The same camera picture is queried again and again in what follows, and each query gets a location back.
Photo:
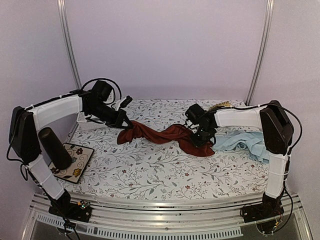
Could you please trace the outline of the dark red towel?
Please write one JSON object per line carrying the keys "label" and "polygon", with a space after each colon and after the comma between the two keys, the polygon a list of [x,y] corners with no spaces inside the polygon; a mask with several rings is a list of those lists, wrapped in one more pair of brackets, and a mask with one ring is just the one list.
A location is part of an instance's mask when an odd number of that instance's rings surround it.
{"label": "dark red towel", "polygon": [[193,131],[181,124],[172,124],[163,131],[156,131],[137,121],[133,121],[132,125],[133,128],[124,129],[118,134],[116,140],[118,145],[144,138],[158,145],[176,141],[183,152],[196,157],[210,157],[215,154],[212,149],[213,144],[210,142],[203,146],[195,146],[191,139]]}

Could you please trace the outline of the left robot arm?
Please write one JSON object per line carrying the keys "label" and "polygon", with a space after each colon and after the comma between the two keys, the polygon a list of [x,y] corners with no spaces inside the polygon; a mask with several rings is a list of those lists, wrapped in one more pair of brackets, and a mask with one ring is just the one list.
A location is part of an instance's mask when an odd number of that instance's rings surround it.
{"label": "left robot arm", "polygon": [[66,200],[67,191],[57,182],[42,156],[38,133],[49,124],[70,115],[83,112],[88,117],[96,117],[99,122],[116,129],[133,127],[124,108],[133,100],[130,96],[120,97],[108,103],[113,87],[117,84],[107,78],[93,79],[93,87],[83,87],[49,100],[30,105],[17,106],[12,111],[8,150],[14,150],[16,162],[35,178],[37,185],[56,200],[55,209],[63,216],[74,213],[74,205]]}

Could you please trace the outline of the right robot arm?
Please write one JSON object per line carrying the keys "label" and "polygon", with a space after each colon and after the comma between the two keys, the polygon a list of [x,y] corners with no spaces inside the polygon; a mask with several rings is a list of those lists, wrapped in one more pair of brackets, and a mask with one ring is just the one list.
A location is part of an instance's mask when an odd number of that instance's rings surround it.
{"label": "right robot arm", "polygon": [[278,203],[274,199],[280,198],[285,190],[289,160],[295,146],[292,142],[294,126],[288,117],[290,113],[276,100],[250,107],[217,105],[210,110],[194,104],[185,112],[187,120],[198,126],[190,137],[196,147],[208,143],[217,146],[217,128],[259,128],[269,163],[268,182],[264,192],[269,199],[258,208],[262,218],[269,218],[278,210]]}

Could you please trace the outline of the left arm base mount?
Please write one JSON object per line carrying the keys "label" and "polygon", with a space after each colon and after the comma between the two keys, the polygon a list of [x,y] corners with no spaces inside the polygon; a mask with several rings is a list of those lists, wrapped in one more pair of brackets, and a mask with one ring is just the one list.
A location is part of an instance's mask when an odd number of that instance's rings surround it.
{"label": "left arm base mount", "polygon": [[93,208],[83,201],[78,203],[71,202],[51,202],[48,212],[52,215],[65,217],[69,220],[88,223],[92,216]]}

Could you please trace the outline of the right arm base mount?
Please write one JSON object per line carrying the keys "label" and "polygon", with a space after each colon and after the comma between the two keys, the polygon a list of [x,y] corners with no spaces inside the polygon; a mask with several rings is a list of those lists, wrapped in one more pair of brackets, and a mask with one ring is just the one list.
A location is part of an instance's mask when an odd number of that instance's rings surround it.
{"label": "right arm base mount", "polygon": [[262,202],[256,204],[245,204],[239,211],[245,223],[265,220],[273,217],[283,217],[284,208],[281,200],[274,202]]}

